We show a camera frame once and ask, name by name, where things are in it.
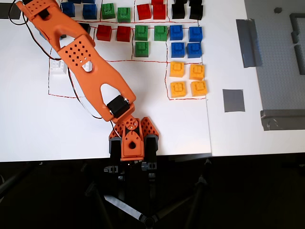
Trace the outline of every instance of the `blue cube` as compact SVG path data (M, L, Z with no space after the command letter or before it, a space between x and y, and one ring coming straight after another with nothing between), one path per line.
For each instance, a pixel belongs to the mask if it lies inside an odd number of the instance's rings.
M188 43L186 46L187 58L201 58L202 50L200 43Z
M171 41L182 41L182 39L183 39L182 25L171 25L170 26L170 38L171 38Z
M201 42L203 38L201 27L190 27L189 28L189 41L190 42Z
M72 2L75 4L81 4L81 0L68 0L68 2Z
M82 0L83 3L95 4L95 0Z
M172 58L183 58L184 56L184 43L172 43Z
M63 2L61 4L62 12L70 18L75 17L75 6L72 2Z
M82 16L86 20L97 19L97 7L95 4L84 4L82 8Z

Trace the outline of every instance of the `yellow cube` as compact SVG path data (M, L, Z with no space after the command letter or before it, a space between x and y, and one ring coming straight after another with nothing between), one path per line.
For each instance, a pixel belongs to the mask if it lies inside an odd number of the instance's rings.
M183 62L171 62L171 77L183 77L184 75L184 63Z
M172 98L186 96L185 82L173 82L171 83Z
M192 96L203 96L208 93L205 81L194 81L191 83Z
M190 80L203 80L204 66L199 64L191 64L190 67Z

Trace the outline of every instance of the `gray tape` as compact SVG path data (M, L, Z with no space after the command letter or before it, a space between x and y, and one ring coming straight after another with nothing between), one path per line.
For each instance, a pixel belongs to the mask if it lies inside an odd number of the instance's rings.
M264 130L304 130L305 110L261 111Z

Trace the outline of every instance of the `lego brick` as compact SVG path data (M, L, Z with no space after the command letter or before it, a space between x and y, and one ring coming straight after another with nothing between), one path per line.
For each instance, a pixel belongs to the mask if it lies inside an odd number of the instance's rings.
M185 10L184 4L173 4L172 5L172 18L173 19L184 19Z
M63 2L61 4L62 12L70 18L75 17L75 6L72 2Z
M79 23L79 24L82 26L82 28L83 28L84 30L86 30L86 32L87 32L88 34L90 34L91 27L90 27L89 24L87 24L87 23Z
M139 20L150 19L152 17L149 4L137 5Z
M171 41L181 41L183 39L182 25L170 26L170 39Z
M204 95L208 94L205 81L191 82L191 91L192 91L193 97L194 96L204 96Z
M72 2L74 4L81 4L81 0L68 0L68 2Z
M152 0L152 5L162 5L164 0Z
M118 8L118 23L130 23L130 8Z
M95 0L82 0L83 3L95 4Z
M148 42L136 42L135 43L135 57L148 57L149 49Z
M153 6L153 19L155 20L164 20L166 18L166 6L162 5L154 5Z
M184 56L184 43L172 43L172 58L183 58Z
M128 26L118 26L116 40L118 42L130 42L131 28Z
M188 43L186 46L187 58L201 58L202 50L200 43Z
M136 25L134 33L135 41L147 41L148 40L148 26Z
M204 79L204 65L191 64L190 80L203 80L203 79Z
M109 42L111 40L112 29L108 25L99 25L96 32L96 38L99 41Z
M189 28L189 42L201 42L203 39L201 27L190 27Z
M154 27L154 40L159 42L167 41L167 27L156 25Z
M97 7L95 4L84 4L82 8L82 16L86 20L97 19Z
M0 2L0 19L8 19L9 18L9 10L11 3L2 3ZM21 11L18 6L14 4L11 8L10 18L11 19L20 19Z
M190 19L201 20L203 16L203 6L194 5L191 6Z
M171 95L172 98L185 97L186 87L185 82L173 82L171 83Z
M189 6L200 6L202 4L202 0L190 0Z
M115 18L114 4L113 3L102 4L101 11L102 11L102 18L103 19Z
M184 75L184 63L183 62L171 62L171 77L183 77Z

